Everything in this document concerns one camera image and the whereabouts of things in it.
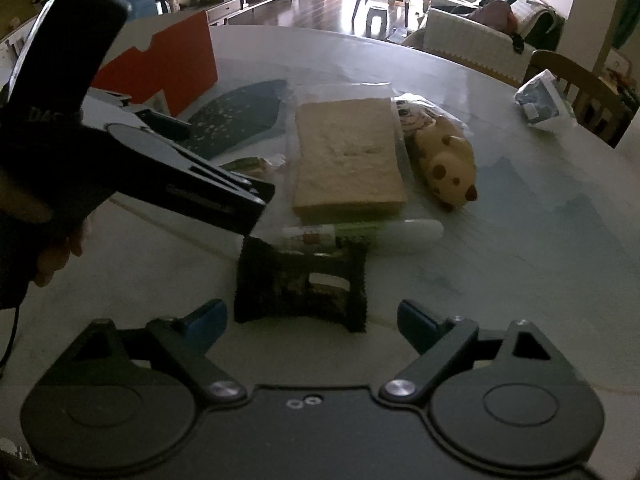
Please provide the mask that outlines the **person's left hand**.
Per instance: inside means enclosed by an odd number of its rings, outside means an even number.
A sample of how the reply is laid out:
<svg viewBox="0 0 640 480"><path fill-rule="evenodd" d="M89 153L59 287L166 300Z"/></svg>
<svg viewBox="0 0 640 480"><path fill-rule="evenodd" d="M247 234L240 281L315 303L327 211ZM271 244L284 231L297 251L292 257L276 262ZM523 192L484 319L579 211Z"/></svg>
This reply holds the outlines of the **person's left hand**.
<svg viewBox="0 0 640 480"><path fill-rule="evenodd" d="M70 257L80 257L84 253L84 244L91 232L94 214L89 214L73 234L54 238L40 250L29 281L43 288L51 283L55 273L61 271L70 261Z"/></svg>

